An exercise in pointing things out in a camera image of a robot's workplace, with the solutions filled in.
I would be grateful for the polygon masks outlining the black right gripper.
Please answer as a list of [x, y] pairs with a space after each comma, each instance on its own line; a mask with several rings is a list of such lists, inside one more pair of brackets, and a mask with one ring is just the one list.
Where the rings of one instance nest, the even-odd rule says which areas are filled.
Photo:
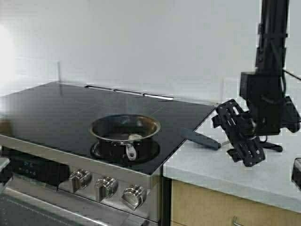
[[246, 101], [248, 112], [231, 99], [215, 109], [213, 127], [225, 132], [243, 132], [256, 136], [234, 143], [227, 151], [234, 162], [242, 161], [252, 167], [265, 160], [258, 136], [276, 136], [282, 128], [296, 133], [301, 129], [301, 116], [282, 86], [282, 74], [271, 72], [242, 72], [239, 95]]

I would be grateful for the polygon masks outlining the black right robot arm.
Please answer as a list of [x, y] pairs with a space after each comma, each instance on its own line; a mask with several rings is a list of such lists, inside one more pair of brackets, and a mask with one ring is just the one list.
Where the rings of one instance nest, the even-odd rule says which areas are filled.
[[286, 128], [295, 133], [301, 128], [301, 117], [286, 94], [285, 40], [289, 1], [264, 0], [258, 27], [259, 43], [255, 70], [242, 72], [240, 96], [247, 111], [231, 99], [217, 106], [214, 127], [221, 127], [232, 148], [228, 154], [233, 161], [252, 167], [265, 160], [261, 137], [276, 136]]

